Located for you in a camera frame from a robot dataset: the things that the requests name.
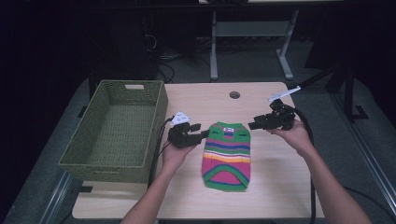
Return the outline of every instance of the green wicker basket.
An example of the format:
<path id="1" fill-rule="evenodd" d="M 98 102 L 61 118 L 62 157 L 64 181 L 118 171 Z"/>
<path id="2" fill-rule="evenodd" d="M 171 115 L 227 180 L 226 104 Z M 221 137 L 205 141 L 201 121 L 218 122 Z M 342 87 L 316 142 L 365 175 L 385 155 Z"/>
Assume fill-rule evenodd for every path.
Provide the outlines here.
<path id="1" fill-rule="evenodd" d="M 59 165 L 82 180 L 148 183 L 167 106 L 162 81 L 103 80 Z"/>

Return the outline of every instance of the striped knit sweater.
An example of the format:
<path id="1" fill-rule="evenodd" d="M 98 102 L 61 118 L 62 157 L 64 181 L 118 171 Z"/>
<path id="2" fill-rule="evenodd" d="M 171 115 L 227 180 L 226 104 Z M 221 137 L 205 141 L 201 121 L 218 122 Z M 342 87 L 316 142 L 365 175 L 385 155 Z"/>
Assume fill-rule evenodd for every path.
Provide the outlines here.
<path id="1" fill-rule="evenodd" d="M 212 189 L 245 190 L 250 179 L 250 133 L 241 123 L 217 122 L 206 138 L 202 174 Z"/>

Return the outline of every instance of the light wooden tabletop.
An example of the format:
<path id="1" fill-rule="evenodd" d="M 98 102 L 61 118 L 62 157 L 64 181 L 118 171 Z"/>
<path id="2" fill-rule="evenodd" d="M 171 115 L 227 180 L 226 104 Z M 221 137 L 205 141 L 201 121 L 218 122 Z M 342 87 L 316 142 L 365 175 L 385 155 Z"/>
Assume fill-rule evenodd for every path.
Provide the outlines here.
<path id="1" fill-rule="evenodd" d="M 242 123 L 270 113 L 268 97 L 286 91 L 283 83 L 167 84 L 167 118 L 182 111 L 201 131 L 217 121 Z M 230 97 L 238 91 L 240 98 Z M 294 106 L 290 96 L 283 103 Z M 163 135 L 167 138 L 170 124 Z M 159 219 L 229 219 L 310 217 L 310 175 L 304 160 L 283 139 L 263 130 L 250 131 L 251 176 L 247 190 L 225 192 L 207 188 L 201 166 L 205 140 L 177 171 L 166 192 Z M 157 170 L 161 169 L 159 159 Z M 139 200 L 146 185 L 85 181 L 92 191 L 78 195 L 75 218 L 121 219 Z M 323 212 L 317 198 L 317 217 Z"/>

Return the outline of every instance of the human arm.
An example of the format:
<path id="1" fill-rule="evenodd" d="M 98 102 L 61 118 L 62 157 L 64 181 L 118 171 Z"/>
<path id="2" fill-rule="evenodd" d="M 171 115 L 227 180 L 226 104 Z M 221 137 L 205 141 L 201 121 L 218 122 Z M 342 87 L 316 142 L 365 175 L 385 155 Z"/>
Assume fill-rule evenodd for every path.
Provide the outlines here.
<path id="1" fill-rule="evenodd" d="M 125 215 L 121 224 L 154 223 L 172 177 L 194 148 L 176 148 L 169 142 L 163 144 L 163 168 L 142 198 Z"/>
<path id="2" fill-rule="evenodd" d="M 372 223 L 361 206 L 344 189 L 320 157 L 309 140 L 302 122 L 295 120 L 289 131 L 274 129 L 268 132 L 285 139 L 305 160 L 328 223 Z"/>

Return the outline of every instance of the person's left hand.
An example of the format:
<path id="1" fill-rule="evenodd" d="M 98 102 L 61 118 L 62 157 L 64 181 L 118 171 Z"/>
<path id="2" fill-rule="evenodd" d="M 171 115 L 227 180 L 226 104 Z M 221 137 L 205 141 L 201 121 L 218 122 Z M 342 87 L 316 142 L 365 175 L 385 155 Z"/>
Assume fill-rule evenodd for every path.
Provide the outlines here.
<path id="1" fill-rule="evenodd" d="M 163 144 L 163 170 L 175 173 L 176 170 L 183 164 L 186 156 L 195 148 L 183 147 L 177 148 L 170 142 L 166 141 Z"/>

